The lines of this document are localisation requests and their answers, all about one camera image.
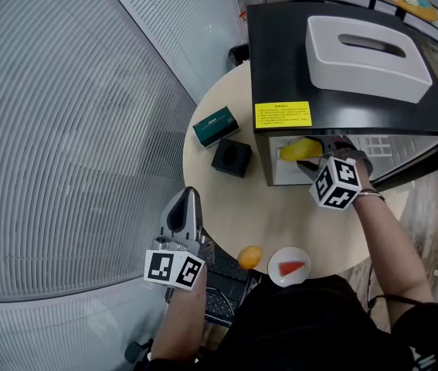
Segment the white tissue box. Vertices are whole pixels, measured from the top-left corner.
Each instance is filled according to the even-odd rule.
[[[418,103],[432,84],[413,40],[375,23],[311,16],[306,54],[313,85]]]

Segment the human arm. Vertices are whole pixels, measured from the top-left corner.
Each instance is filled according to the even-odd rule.
[[[194,363],[205,324],[206,267],[191,291],[176,289],[158,330],[151,359],[166,359],[190,366]]]
[[[371,188],[365,166],[358,161],[362,188]],[[376,196],[359,196],[353,203],[365,232],[376,277],[385,294],[433,302],[425,268],[413,242],[389,207]],[[391,325],[412,305],[387,301]]]

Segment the wooden floor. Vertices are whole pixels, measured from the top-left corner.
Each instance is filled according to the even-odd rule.
[[[438,44],[419,33],[416,34],[416,38],[438,77]],[[401,223],[409,231],[416,249],[423,259],[433,295],[438,301],[438,277],[433,276],[433,271],[438,269],[438,171],[413,183]],[[368,298],[370,268],[371,261],[367,259],[340,274],[349,281],[365,308]],[[381,293],[373,273],[369,296],[372,298]],[[379,301],[373,308],[372,318],[380,329],[389,331],[385,301]],[[216,348],[226,331],[227,329],[223,327],[207,325],[202,344],[210,349]]]

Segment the human hand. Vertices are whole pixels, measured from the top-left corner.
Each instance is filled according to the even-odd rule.
[[[342,150],[339,151],[340,157],[343,159],[351,158],[349,155],[345,156],[345,151],[352,151],[352,149],[351,148],[343,148]],[[358,171],[358,176],[359,176],[359,181],[361,182],[361,187],[363,189],[372,189],[373,186],[370,183],[368,169],[366,168],[365,162],[362,159],[356,160],[356,170]]]
[[[358,159],[356,161],[356,170],[358,171],[359,181],[361,182],[361,187],[363,189],[372,189],[373,186],[370,183],[370,176],[368,174],[368,170],[366,169],[366,165],[362,159]]]

